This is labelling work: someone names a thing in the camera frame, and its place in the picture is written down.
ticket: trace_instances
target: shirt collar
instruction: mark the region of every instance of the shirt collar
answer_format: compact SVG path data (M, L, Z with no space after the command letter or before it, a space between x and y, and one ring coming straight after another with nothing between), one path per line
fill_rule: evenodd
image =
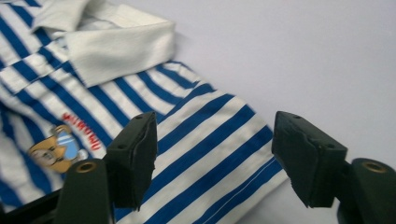
M81 31L86 15L117 28ZM67 57L87 87L147 70L169 61L175 51L172 22L104 0L46 1L32 30L40 27L64 37Z

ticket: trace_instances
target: white stripe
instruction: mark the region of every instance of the white stripe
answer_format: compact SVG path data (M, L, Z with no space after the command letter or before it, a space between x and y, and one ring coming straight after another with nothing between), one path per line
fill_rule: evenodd
M0 139L0 178L17 193L23 203L42 197L42 191L31 183L29 172L18 149L2 132Z
M171 130L174 130L184 119L189 118L207 103L219 98L221 95L224 95L224 93L221 91L214 91L189 100L177 112L158 125L158 139L161 140L163 137L169 134Z
M0 72L1 81L14 93L18 93L29 85L29 82L14 67L6 67Z
M123 127L75 77L66 74L63 70L57 70L50 74L50 76L90 112L90 115L105 129L105 132L111 138L115 138L120 133Z
M19 38L28 52L36 52L41 47L41 43L30 34L30 27L21 19L21 17L11 8L2 10L3 19L13 30L14 34Z
M263 184L254 194L252 194L244 202L236 206L227 215L225 215L219 224L234 223L245 215L250 209L252 209L258 202L260 202L265 195L269 194L273 189L277 188L282 182L284 182L288 176L285 171L281 170L279 173L274 175L267 183Z
M61 142L61 141L64 141L64 140L70 140L70 136L66 135L66 136L58 137L58 142Z
M186 66L183 66L180 63L166 63L163 65L163 67L167 70L178 73L181 77L186 78L189 82L204 81L202 77L199 77Z
M64 140L64 141L59 141L58 140L58 145L66 145L69 142L74 142L74 139L68 139L68 140Z
M176 97L185 97L192 91L192 89L182 88L173 79L158 72L156 69L150 69L147 73L154 83Z
M23 121L21 120L20 117L12 116L11 119L13 120L13 124L14 124L13 126L14 126L14 129L16 130L15 135L16 135L17 141L18 141L19 145L21 146L21 148L24 151L27 151L30 147L32 147L34 144L36 144L36 142L33 141L32 136L28 132L26 126L23 124ZM45 128L46 129L45 133L49 133L50 128L51 128L50 126L47 126ZM47 178L49 179L52 190L56 190L56 189L59 189L62 187L63 181L57 173L55 173L54 171L47 169L47 168L43 168L42 170L44 171Z
M32 68L32 70L35 72L35 74L39 77L46 76L54 71L52 66L47 63L46 58L38 53L29 55L28 57L24 58L23 61L30 68Z
M107 82L100 86L102 91L119 106L119 109L129 119L139 115L142 111L123 93L123 91L114 83Z
M140 98L142 98L142 100L146 102L146 104L148 104L151 108L161 114L168 113L174 106L163 101L153 92L151 92L146 84L137 76L138 75L127 76L124 79L131 87L133 87Z

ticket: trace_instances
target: blue and white striped shirt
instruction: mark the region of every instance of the blue and white striped shirt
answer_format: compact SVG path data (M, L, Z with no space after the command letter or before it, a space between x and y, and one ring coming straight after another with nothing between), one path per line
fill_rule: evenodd
M62 187L62 175L28 155L31 146L52 136L54 127L67 125L90 158L103 158L129 120L148 111L157 113L156 169L140 212L117 209L120 223L233 223L285 180L271 154L271 130L246 103L215 90L182 63L162 63L168 53L152 60L157 56L153 46L172 45L167 33L172 24L136 14L131 7L98 3L100 7L82 6L75 30L39 25L32 32L35 18L45 13L40 5L53 2L0 5L0 199L6 210ZM132 11L137 20L128 21L124 15ZM116 14L122 20L107 19ZM143 19L167 28L146 25ZM162 32L161 40L145 35L152 27ZM145 51L136 46L142 44L141 36L137 42L132 37L122 41L122 34L132 35L124 33L129 28L149 42ZM92 53L98 46L101 51ZM124 62L118 56L109 62L119 47L127 49ZM138 57L131 55L134 48ZM141 66L139 61L134 66L140 66L138 71L117 74L117 67L135 64L134 57L149 63ZM109 63L98 64L103 58ZM98 68L115 76L103 79Z

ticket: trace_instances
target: striped shirt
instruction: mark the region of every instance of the striped shirt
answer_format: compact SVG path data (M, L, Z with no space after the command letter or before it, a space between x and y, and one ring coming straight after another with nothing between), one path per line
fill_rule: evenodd
M119 223L233 223L285 180L271 153L271 130L244 101L214 89L183 63L161 62L170 54L153 60L152 55L158 55L153 46L159 46L155 38L144 38L149 42L144 56L139 38L137 44L121 41L119 34L130 35L130 27L144 36L166 21L132 7L99 2L100 10L81 6L75 30L35 26L35 18L45 13L41 4L54 2L62 1L0 4L0 199L7 211L62 187L63 175L37 165L28 155L31 146L53 135L54 127L67 125L72 133L58 141L76 140L89 158L103 158L106 146L129 120L149 111L157 113L156 169L140 212L116 209ZM65 2L74 7L74 1ZM123 16L102 18L98 12L126 15L131 10L135 23ZM155 27L142 30L148 26ZM165 28L156 30L163 34L161 45L170 36ZM83 39L114 30L111 36L120 41ZM98 64L103 57L114 58L112 50L119 47L111 44L115 42L128 49L125 59L116 55L115 62ZM85 47L76 51L81 43ZM97 43L101 52L94 54L90 50ZM136 52L139 60L149 63L141 66L144 62L139 61L129 74L118 72L118 67L125 70L135 64ZM84 58L84 53L92 57ZM104 80L101 70L115 76Z

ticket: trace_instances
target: white background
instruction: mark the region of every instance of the white background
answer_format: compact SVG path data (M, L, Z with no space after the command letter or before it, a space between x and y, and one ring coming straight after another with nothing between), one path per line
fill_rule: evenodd
M238 95L271 127L298 114L349 148L396 168L396 2L117 0L177 23L176 60ZM337 223L287 181L238 223Z

